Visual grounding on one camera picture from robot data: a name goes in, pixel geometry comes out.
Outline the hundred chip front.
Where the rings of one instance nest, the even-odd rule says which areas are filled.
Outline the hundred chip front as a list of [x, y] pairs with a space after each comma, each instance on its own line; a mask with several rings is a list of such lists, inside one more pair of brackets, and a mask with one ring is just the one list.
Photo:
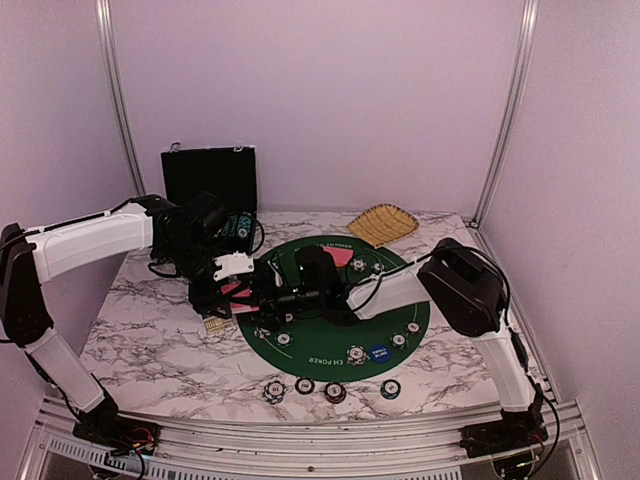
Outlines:
[[294, 388], [301, 395], [309, 395], [315, 390], [315, 382], [310, 378], [298, 378]]

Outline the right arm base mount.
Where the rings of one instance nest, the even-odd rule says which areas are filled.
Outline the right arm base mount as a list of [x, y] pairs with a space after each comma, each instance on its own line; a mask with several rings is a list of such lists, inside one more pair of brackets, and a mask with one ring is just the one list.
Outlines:
[[499, 454], [542, 443], [549, 438], [544, 426], [527, 426], [523, 422], [508, 424], [494, 421], [465, 426], [460, 430], [459, 445], [469, 458]]

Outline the red-backed playing card deck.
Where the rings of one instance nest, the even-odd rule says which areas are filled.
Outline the red-backed playing card deck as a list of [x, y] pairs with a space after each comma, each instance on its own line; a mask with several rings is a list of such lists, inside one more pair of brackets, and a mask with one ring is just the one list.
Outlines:
[[259, 310], [258, 301], [252, 297], [249, 287], [242, 288], [240, 282], [232, 282], [221, 288], [223, 296], [229, 301], [233, 314], [244, 314]]

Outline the blue small blind button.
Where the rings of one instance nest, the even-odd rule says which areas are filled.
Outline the blue small blind button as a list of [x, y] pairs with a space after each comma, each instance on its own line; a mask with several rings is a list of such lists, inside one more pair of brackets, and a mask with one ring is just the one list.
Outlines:
[[373, 345], [369, 349], [369, 357], [375, 363], [384, 364], [391, 360], [392, 351], [384, 344]]

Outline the placed ten chips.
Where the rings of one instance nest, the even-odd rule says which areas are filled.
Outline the placed ten chips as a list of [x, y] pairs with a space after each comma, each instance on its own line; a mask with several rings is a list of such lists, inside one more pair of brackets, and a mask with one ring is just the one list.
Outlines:
[[268, 329], [260, 328], [260, 327], [255, 327], [254, 328], [254, 336], [256, 338], [265, 339], [265, 338], [270, 337], [272, 334], [273, 334], [273, 332], [268, 330]]
[[363, 272], [366, 269], [366, 262], [363, 259], [355, 258], [351, 262], [351, 268], [356, 272]]
[[346, 350], [346, 360], [349, 365], [360, 366], [368, 360], [368, 353], [361, 345], [352, 345]]

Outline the blue ten chip stack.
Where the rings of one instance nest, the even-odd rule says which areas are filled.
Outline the blue ten chip stack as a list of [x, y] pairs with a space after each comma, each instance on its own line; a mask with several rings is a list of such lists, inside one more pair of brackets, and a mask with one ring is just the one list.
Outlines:
[[282, 402], [285, 394], [286, 386], [278, 380], [269, 382], [263, 390], [263, 398], [271, 405]]

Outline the dealt card seat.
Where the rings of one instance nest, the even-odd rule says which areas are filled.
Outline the dealt card seat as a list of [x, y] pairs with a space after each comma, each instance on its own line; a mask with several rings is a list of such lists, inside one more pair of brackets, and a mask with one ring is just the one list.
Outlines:
[[354, 251], [349, 248], [324, 246], [323, 250], [331, 256], [337, 268], [343, 268], [348, 265], [354, 255]]

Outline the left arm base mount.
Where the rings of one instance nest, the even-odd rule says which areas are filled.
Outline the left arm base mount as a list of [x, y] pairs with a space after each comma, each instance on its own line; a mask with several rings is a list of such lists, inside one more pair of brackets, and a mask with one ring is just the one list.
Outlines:
[[129, 452], [153, 454], [160, 432], [161, 428], [156, 423], [126, 417], [117, 417], [107, 426], [76, 422], [73, 427], [76, 438], [109, 447], [114, 456]]

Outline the green fifty chip stack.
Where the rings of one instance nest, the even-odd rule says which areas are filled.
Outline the green fifty chip stack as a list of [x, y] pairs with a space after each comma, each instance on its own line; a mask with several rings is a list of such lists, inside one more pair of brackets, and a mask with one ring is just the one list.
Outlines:
[[380, 394], [384, 399], [396, 399], [401, 393], [401, 385], [398, 381], [389, 379], [384, 380], [380, 386]]

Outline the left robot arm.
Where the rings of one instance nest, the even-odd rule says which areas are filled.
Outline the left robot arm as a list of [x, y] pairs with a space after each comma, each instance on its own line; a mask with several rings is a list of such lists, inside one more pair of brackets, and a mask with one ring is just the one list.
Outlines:
[[152, 259], [173, 264], [188, 281], [194, 310], [213, 313], [219, 294], [215, 239], [228, 217], [221, 201], [206, 192], [183, 206], [148, 195], [59, 224], [30, 230], [11, 224], [3, 230], [1, 321], [7, 340], [79, 409], [80, 424], [102, 443], [119, 444], [126, 423], [113, 398], [56, 330], [42, 284], [77, 267], [148, 248]]

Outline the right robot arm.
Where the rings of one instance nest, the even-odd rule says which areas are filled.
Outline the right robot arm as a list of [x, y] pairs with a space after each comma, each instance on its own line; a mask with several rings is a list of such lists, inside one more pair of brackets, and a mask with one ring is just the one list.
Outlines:
[[259, 261], [249, 280], [251, 310], [241, 325], [272, 333], [318, 318], [319, 331], [329, 325], [345, 331], [379, 324], [389, 312], [432, 304], [453, 331], [472, 341], [489, 369], [501, 405], [496, 440], [515, 448], [541, 426], [544, 395], [507, 320], [508, 285], [479, 250], [445, 238], [419, 259], [359, 281], [317, 245], [299, 249], [294, 262], [298, 279], [291, 283], [278, 261]]

